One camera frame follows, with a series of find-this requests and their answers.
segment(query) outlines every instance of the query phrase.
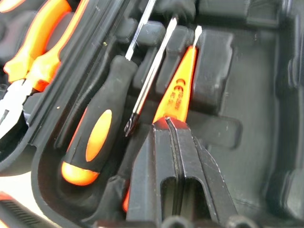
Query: screwdriver shaft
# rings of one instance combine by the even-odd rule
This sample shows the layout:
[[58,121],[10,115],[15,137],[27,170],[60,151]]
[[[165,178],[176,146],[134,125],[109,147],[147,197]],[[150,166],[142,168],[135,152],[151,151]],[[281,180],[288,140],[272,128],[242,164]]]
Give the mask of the screwdriver shaft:
[[169,39],[173,33],[173,31],[175,30],[175,27],[177,25],[177,18],[172,18],[169,25],[168,25],[168,28],[167,28],[167,31],[166,31],[166,35],[161,43],[161,46],[160,46],[160,49],[158,50],[156,56],[155,56],[155,59],[152,63],[152,66],[150,68],[150,71],[147,75],[147,78],[143,84],[143,87],[142,87],[142,90],[139,94],[139,97],[136,101],[136,104],[135,104],[135,107],[133,109],[133,113],[136,113],[136,114],[139,114],[141,112],[141,110],[143,109],[143,104],[148,96],[148,93],[149,93],[149,90],[151,88],[151,85],[152,85],[152,82],[156,76],[156,73],[158,71],[158,68],[161,64],[161,60],[162,60],[162,56],[163,56],[163,53],[165,51],[165,48],[169,42]]
[[156,2],[156,0],[149,0],[148,4],[146,6],[146,9],[143,12],[142,18],[138,23],[138,27],[137,27],[137,30],[135,32],[135,35],[134,35],[134,37],[133,37],[133,39],[132,39],[132,41],[129,45],[127,53],[125,54],[125,58],[129,61],[131,60],[131,58],[133,56],[133,52],[134,52],[134,48],[135,48],[135,44],[136,44],[136,40],[138,38],[138,35],[139,35],[142,27],[148,22],[149,17],[150,17],[150,15],[152,13],[152,10],[154,8],[155,2]]

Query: flathead screwdriver tip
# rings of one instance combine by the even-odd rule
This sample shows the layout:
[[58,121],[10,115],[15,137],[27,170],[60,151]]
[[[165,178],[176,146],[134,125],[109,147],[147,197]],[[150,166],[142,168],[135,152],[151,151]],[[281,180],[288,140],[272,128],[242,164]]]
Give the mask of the flathead screwdriver tip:
[[137,113],[132,113],[129,121],[127,122],[126,126],[124,127],[124,134],[126,137],[128,137],[132,131],[134,130],[134,127],[136,126],[136,123],[139,119],[139,115]]

